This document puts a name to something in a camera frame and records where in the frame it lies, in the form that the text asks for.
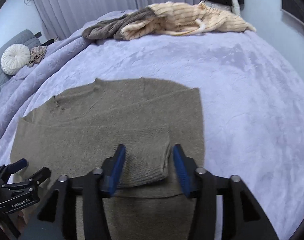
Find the small beige crumpled cloth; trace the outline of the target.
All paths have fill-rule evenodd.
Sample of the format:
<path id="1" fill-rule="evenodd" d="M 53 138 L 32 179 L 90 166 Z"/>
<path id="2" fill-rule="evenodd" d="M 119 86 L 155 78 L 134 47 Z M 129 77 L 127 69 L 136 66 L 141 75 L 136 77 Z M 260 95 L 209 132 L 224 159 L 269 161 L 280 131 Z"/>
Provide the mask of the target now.
<path id="1" fill-rule="evenodd" d="M 47 46 L 37 46 L 32 48 L 30 53 L 31 57 L 27 66 L 32 67 L 35 64 L 39 64 L 45 57 L 46 51 Z"/>

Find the grey quilted headboard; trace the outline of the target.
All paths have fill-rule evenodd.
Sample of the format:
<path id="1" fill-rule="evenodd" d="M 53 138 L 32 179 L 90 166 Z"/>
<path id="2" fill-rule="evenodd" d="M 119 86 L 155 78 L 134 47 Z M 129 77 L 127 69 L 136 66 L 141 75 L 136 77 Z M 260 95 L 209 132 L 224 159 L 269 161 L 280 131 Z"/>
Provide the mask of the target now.
<path id="1" fill-rule="evenodd" d="M 35 35 L 26 29 L 0 48 L 0 89 L 30 61 L 31 49 L 40 45 Z"/>

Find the cream and brown striped garment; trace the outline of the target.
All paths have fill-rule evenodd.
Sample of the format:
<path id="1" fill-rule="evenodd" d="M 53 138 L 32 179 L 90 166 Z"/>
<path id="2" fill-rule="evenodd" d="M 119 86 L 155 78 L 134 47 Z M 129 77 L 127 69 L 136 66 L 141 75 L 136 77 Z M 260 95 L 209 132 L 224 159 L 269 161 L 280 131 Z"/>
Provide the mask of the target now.
<path id="1" fill-rule="evenodd" d="M 226 10 L 212 8 L 204 2 L 195 5 L 182 2 L 155 3 L 119 18 L 100 21 L 86 28 L 88 40 L 134 40 L 149 34 L 172 36 L 203 33 L 256 31 L 242 17 Z"/>

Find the olive green knit sweater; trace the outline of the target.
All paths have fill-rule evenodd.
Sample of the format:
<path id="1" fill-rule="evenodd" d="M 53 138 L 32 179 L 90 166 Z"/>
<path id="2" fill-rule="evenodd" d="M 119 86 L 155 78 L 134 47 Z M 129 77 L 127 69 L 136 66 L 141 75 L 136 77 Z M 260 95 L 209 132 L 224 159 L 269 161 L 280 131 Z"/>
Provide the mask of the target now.
<path id="1" fill-rule="evenodd" d="M 112 239 L 186 239 L 195 203 L 182 193 L 172 147 L 204 161 L 200 90 L 160 79 L 96 79 L 53 96 L 19 120 L 10 159 L 28 160 L 28 178 L 48 167 L 51 180 L 102 165 L 126 152 L 114 197 L 104 200 Z"/>

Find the lavender plush bed blanket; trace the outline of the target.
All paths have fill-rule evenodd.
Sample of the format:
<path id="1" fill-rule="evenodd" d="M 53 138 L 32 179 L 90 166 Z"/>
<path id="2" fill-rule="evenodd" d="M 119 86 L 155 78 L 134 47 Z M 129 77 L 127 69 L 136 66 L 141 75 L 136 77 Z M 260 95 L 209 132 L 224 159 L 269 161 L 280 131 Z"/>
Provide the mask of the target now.
<path id="1" fill-rule="evenodd" d="M 96 79 L 168 80 L 200 90 L 204 166 L 239 175 L 277 236 L 289 239 L 304 219 L 304 82 L 255 32 L 147 35 L 90 41 L 77 30 L 48 47 L 0 93 L 0 165 L 19 120 L 65 90 Z"/>

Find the white round pleated pillow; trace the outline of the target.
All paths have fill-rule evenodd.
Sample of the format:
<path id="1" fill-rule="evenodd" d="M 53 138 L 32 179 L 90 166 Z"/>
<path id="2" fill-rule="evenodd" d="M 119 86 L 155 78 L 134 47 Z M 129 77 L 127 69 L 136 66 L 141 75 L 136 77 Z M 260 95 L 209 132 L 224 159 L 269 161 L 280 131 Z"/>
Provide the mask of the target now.
<path id="1" fill-rule="evenodd" d="M 9 46 L 1 56 L 1 69 L 4 74 L 13 76 L 30 60 L 30 50 L 23 44 Z"/>

